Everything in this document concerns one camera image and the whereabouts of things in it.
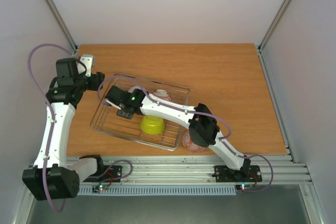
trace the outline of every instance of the wooden table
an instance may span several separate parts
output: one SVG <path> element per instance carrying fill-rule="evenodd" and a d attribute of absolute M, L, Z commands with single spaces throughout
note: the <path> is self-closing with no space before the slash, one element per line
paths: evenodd
<path fill-rule="evenodd" d="M 83 54 L 94 55 L 93 71 L 106 77 L 121 73 L 190 88 L 189 105 L 204 103 L 226 120 L 233 132 L 229 141 L 244 154 L 286 153 L 253 44 L 81 45 Z M 182 144 L 170 152 L 95 132 L 89 124 L 97 106 L 97 94 L 85 92 L 71 124 L 69 156 L 214 154 L 191 153 Z"/>

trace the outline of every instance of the wooden tabletop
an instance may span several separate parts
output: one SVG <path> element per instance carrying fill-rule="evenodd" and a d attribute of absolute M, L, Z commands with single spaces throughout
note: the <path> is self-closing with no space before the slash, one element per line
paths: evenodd
<path fill-rule="evenodd" d="M 188 104 L 206 104 L 226 120 L 232 127 L 228 140 L 244 154 L 286 153 L 253 44 L 81 45 L 83 54 L 94 55 L 92 71 L 106 77 L 121 73 L 188 87 Z M 97 106 L 96 92 L 86 91 L 71 124 L 68 156 L 213 154 L 191 153 L 182 144 L 170 152 L 95 132 L 89 124 Z"/>

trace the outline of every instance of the white wall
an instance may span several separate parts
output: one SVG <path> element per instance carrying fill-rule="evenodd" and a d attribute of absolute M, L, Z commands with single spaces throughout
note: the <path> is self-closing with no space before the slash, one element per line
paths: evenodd
<path fill-rule="evenodd" d="M 283 0 L 54 0 L 77 44 L 259 44 Z"/>
<path fill-rule="evenodd" d="M 265 49 L 289 137 L 336 223 L 336 4 L 293 0 Z"/>
<path fill-rule="evenodd" d="M 0 223 L 9 223 L 22 172 L 34 161 L 45 127 L 46 106 L 27 72 L 27 56 L 38 44 L 70 49 L 44 0 L 0 0 Z M 33 71 L 47 91 L 55 61 L 66 55 L 41 49 Z"/>

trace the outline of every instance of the aluminum frame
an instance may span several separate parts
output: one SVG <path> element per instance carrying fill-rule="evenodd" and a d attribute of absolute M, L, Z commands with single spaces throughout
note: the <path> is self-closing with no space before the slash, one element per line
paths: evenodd
<path fill-rule="evenodd" d="M 263 39 L 260 43 L 259 48 L 261 50 L 265 47 L 266 43 L 268 42 L 268 40 L 269 40 L 270 36 L 272 35 L 273 31 L 275 30 L 275 28 L 279 24 L 282 16 L 284 15 L 284 13 L 287 10 L 288 6 L 290 5 L 291 1 L 292 0 L 283 0 L 282 1 L 278 12 L 276 13 L 272 23 L 270 24 L 265 36 L 263 37 Z"/>
<path fill-rule="evenodd" d="M 293 163 L 290 154 L 265 155 L 274 169 L 274 185 L 312 185 L 309 171 L 305 164 Z M 68 157 L 68 165 L 74 164 L 79 157 Z M 191 156 L 114 156 L 103 157 L 104 164 L 127 159 L 132 162 L 133 173 L 114 185 L 239 185 L 241 183 L 217 183 L 212 177 L 215 165 L 225 165 L 216 155 Z M 268 184 L 271 173 L 268 164 L 260 157 L 251 159 L 252 165 L 259 165 L 263 181 Z M 123 173 L 130 170 L 128 164 L 120 163 Z M 98 183 L 81 183 L 97 185 Z"/>
<path fill-rule="evenodd" d="M 289 152 L 291 154 L 291 157 L 293 161 L 297 161 L 297 152 L 294 148 L 294 146 L 291 144 L 291 140 L 287 137 L 284 121 L 281 116 L 281 111 L 279 107 L 279 103 L 277 101 L 276 92 L 273 89 L 272 86 L 272 77 L 268 71 L 268 65 L 267 65 L 267 58 L 264 55 L 264 52 L 262 49 L 257 49 L 258 57 L 260 60 L 260 64 L 262 67 L 262 70 L 264 72 L 265 80 L 267 83 L 267 87 L 269 90 L 269 94 L 271 96 L 274 110 L 278 119 L 279 127 L 282 133 L 282 137 L 284 139 L 284 142 L 287 144 Z M 305 204 L 310 222 L 313 224 L 324 224 L 326 223 L 324 213 L 320 204 L 320 201 L 317 197 L 317 193 L 315 191 L 314 185 L 300 185 L 300 191 L 302 194 L 303 202 Z"/>
<path fill-rule="evenodd" d="M 16 207 L 11 224 L 26 224 L 28 221 L 31 206 L 33 205 L 34 197 L 28 188 L 23 184 L 19 193 Z"/>
<path fill-rule="evenodd" d="M 51 13 L 54 15 L 55 20 L 57 21 L 58 25 L 60 26 L 61 30 L 63 31 L 65 37 L 68 39 L 72 49 L 74 50 L 74 52 L 76 52 L 77 49 L 77 45 L 74 41 L 74 39 L 72 38 L 66 24 L 64 23 L 60 13 L 58 12 L 56 5 L 54 4 L 53 0 L 45 0 L 48 7 L 51 10 Z"/>

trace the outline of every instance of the gray floor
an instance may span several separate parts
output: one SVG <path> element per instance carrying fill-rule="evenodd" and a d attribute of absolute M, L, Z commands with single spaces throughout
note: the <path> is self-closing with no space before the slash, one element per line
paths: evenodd
<path fill-rule="evenodd" d="M 78 196 L 62 213 L 35 202 L 28 223 L 172 224 L 309 223 L 298 186 L 272 186 L 237 196 Z"/>

